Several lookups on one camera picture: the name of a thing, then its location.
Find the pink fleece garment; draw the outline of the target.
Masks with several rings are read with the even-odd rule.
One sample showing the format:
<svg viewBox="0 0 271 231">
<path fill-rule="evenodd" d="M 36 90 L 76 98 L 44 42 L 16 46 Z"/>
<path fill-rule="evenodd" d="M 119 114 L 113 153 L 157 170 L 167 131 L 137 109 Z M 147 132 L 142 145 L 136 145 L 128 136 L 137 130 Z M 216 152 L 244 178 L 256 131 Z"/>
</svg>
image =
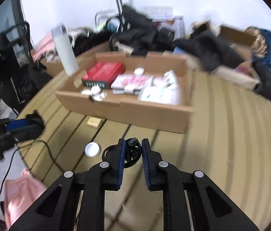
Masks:
<svg viewBox="0 0 271 231">
<path fill-rule="evenodd" d="M 34 178 L 28 169 L 21 176 L 4 184 L 4 218 L 7 229 L 44 193 L 46 186 Z"/>
</svg>

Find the pink bag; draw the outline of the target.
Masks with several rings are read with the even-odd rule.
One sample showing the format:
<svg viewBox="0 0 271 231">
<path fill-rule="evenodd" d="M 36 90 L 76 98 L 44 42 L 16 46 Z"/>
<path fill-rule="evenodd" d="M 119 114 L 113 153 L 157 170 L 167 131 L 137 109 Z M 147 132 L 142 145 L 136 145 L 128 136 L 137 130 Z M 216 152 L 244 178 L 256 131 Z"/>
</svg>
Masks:
<svg viewBox="0 0 271 231">
<path fill-rule="evenodd" d="M 43 54 L 53 50 L 54 48 L 55 44 L 53 42 L 52 34 L 48 32 L 37 44 L 33 46 L 33 61 L 36 62 L 37 60 L 41 59 Z"/>
</svg>

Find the black stroller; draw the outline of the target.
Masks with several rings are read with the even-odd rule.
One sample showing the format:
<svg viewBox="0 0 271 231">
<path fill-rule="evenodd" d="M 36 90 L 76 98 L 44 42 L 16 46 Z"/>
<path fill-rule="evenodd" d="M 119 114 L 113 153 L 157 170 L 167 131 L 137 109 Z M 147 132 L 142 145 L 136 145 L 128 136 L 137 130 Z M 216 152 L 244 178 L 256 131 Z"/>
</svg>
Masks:
<svg viewBox="0 0 271 231">
<path fill-rule="evenodd" d="M 30 25 L 18 23 L 0 33 L 0 97 L 12 110 L 21 112 L 35 95 L 52 79 L 46 67 L 34 62 L 26 52 L 28 62 L 17 61 L 14 46 L 30 46 Z"/>
</svg>

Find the small yellow box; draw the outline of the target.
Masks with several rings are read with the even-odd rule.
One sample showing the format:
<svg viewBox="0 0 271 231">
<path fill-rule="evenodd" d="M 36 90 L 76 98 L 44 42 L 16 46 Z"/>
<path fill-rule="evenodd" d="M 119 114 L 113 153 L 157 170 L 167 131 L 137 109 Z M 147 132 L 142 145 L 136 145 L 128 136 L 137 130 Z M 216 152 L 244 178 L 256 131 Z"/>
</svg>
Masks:
<svg viewBox="0 0 271 231">
<path fill-rule="evenodd" d="M 105 119 L 97 118 L 97 117 L 89 117 L 86 124 L 89 127 L 100 129 L 101 126 L 104 124 Z"/>
</svg>

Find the cardboard box right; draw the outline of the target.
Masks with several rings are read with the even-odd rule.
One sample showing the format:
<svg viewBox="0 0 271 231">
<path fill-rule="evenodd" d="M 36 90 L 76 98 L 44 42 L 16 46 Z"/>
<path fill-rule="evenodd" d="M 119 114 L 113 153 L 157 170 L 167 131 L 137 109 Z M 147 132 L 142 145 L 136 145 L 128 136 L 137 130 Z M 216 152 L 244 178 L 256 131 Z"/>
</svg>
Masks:
<svg viewBox="0 0 271 231">
<path fill-rule="evenodd" d="M 255 37 L 245 31 L 222 24 L 218 39 L 224 41 L 231 51 L 213 73 L 247 90 L 261 89 L 261 80 L 252 66 L 251 46 Z"/>
</svg>

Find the white tall bottle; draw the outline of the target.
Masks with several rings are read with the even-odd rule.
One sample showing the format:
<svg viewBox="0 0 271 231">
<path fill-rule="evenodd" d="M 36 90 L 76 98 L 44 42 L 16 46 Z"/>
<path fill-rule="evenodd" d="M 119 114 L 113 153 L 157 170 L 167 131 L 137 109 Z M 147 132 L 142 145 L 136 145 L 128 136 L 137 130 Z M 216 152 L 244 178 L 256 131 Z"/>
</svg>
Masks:
<svg viewBox="0 0 271 231">
<path fill-rule="evenodd" d="M 61 23 L 52 28 L 51 35 L 66 74 L 72 76 L 79 69 L 79 66 L 72 50 L 65 25 Z"/>
</svg>

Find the small white round lid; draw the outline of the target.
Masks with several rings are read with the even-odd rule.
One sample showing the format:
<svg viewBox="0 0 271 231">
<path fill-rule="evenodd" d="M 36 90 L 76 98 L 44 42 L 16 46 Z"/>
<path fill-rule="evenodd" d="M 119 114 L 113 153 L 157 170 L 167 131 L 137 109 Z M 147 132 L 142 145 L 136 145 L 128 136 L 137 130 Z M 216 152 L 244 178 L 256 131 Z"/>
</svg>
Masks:
<svg viewBox="0 0 271 231">
<path fill-rule="evenodd" d="M 136 76 L 142 76 L 144 72 L 145 72 L 144 68 L 138 67 L 134 70 L 133 74 Z"/>
</svg>

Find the large cardboard box left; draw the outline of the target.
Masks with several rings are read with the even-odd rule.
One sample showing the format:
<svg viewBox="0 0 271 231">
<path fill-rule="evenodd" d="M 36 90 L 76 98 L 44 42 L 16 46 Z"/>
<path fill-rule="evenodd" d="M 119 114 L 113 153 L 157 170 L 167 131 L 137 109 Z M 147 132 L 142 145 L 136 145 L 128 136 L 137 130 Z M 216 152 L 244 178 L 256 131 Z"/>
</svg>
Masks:
<svg viewBox="0 0 271 231">
<path fill-rule="evenodd" d="M 108 42 L 104 42 L 102 44 L 94 46 L 93 48 L 85 51 L 84 53 L 76 57 L 78 66 L 82 67 L 84 65 L 84 62 L 94 57 L 96 53 L 104 53 L 109 51 L 110 50 Z M 59 59 L 54 59 L 50 62 L 48 62 L 47 59 L 41 59 L 40 63 L 46 67 L 46 72 L 52 77 L 55 77 L 61 71 L 64 71 L 64 67 Z"/>
</svg>

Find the pink white packet box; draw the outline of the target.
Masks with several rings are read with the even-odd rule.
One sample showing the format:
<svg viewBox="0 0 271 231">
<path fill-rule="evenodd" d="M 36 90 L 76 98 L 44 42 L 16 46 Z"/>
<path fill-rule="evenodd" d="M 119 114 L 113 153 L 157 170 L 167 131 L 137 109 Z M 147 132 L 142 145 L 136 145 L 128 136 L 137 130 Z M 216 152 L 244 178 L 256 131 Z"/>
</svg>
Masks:
<svg viewBox="0 0 271 231">
<path fill-rule="evenodd" d="M 111 89 L 113 94 L 138 95 L 145 86 L 151 85 L 153 78 L 151 75 L 119 74 L 111 84 Z"/>
</svg>

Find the white spray bottle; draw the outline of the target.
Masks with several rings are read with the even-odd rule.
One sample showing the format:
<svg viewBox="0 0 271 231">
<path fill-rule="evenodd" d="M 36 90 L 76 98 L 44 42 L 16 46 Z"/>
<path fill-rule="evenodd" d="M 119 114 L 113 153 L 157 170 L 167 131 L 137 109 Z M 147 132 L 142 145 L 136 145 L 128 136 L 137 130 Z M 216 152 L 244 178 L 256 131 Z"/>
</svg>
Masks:
<svg viewBox="0 0 271 231">
<path fill-rule="evenodd" d="M 178 89 L 178 80 L 175 72 L 173 70 L 170 70 L 168 72 L 165 72 L 164 75 L 164 87 L 170 88 L 170 89 Z"/>
</svg>

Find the red book box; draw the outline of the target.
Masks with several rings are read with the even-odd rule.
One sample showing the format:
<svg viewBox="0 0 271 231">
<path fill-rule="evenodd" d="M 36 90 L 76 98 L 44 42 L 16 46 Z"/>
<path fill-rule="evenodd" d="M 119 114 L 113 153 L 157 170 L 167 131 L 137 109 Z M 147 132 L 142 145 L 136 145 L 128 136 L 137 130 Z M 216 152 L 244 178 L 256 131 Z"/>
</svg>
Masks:
<svg viewBox="0 0 271 231">
<path fill-rule="evenodd" d="M 125 72 L 123 63 L 107 62 L 96 63 L 93 67 L 86 71 L 86 74 L 81 78 L 85 87 L 93 87 L 98 85 L 102 89 L 110 89 L 111 84 L 119 74 Z"/>
</svg>

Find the woven straw hat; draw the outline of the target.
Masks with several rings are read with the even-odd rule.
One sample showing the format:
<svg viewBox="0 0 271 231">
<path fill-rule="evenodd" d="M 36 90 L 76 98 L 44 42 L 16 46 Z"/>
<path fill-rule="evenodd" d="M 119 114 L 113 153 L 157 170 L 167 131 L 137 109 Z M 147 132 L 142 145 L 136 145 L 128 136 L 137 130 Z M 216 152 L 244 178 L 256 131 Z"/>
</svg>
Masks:
<svg viewBox="0 0 271 231">
<path fill-rule="evenodd" d="M 258 28 L 247 27 L 245 33 L 255 37 L 251 46 L 253 54 L 260 59 L 264 58 L 268 52 L 268 44 L 261 31 Z"/>
</svg>

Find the white cap on table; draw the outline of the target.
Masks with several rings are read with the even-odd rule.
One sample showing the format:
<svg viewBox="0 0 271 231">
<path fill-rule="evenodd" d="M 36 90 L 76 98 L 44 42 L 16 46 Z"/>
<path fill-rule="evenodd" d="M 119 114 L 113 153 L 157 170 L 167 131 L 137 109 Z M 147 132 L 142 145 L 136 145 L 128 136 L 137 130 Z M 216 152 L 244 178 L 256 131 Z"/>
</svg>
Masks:
<svg viewBox="0 0 271 231">
<path fill-rule="evenodd" d="M 87 157 L 95 157 L 100 153 L 100 147 L 96 142 L 90 142 L 84 148 L 84 153 Z"/>
</svg>

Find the hello cloud sticker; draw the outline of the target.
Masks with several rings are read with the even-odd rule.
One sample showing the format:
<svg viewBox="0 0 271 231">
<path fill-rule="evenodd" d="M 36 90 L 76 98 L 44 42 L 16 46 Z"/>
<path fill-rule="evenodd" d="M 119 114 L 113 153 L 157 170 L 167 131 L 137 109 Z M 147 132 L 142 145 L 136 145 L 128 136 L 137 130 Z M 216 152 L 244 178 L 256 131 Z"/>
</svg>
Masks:
<svg viewBox="0 0 271 231">
<path fill-rule="evenodd" d="M 102 101 L 107 97 L 107 93 L 106 92 L 100 92 L 97 94 L 91 94 L 91 98 L 93 98 L 93 100 L 95 101 Z"/>
</svg>

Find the black clothes pile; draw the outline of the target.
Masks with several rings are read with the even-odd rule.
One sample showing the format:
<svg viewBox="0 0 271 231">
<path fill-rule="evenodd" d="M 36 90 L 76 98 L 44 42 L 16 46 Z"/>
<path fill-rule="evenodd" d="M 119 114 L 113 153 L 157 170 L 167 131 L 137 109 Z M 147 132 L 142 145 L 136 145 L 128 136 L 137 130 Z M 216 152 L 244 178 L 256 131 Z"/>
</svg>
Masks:
<svg viewBox="0 0 271 231">
<path fill-rule="evenodd" d="M 128 5 L 123 6 L 122 16 L 125 20 L 123 32 L 111 33 L 104 30 L 89 37 L 79 37 L 72 48 L 75 56 L 107 40 L 115 39 L 133 48 L 138 55 L 146 55 L 149 51 L 164 52 L 180 48 L 198 57 L 204 70 L 211 72 L 222 64 L 224 57 L 231 51 L 224 41 L 203 26 L 194 30 L 189 39 L 172 40 L 164 30 L 158 30 L 151 19 Z"/>
</svg>

